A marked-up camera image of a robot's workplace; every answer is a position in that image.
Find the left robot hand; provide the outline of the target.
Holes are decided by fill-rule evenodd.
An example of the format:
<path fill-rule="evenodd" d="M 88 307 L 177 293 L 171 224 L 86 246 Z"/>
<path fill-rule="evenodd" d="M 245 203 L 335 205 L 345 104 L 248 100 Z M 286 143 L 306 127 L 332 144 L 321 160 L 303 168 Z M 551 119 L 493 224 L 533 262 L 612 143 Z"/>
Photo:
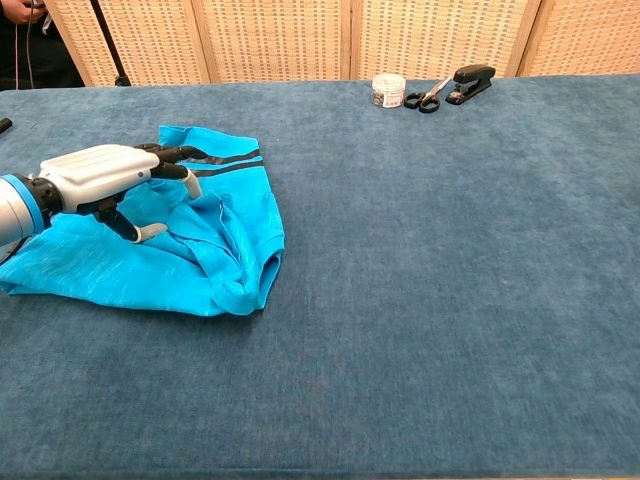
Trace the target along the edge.
<path fill-rule="evenodd" d="M 142 243 L 168 227 L 163 223 L 146 226 L 131 223 L 117 210 L 126 192 L 159 178 L 180 181 L 189 197 L 197 199 L 202 195 L 199 180 L 180 162 L 207 157 L 204 151 L 192 146 L 103 144 L 46 160 L 40 164 L 39 176 L 56 187 L 60 212 L 92 215 L 123 239 Z"/>

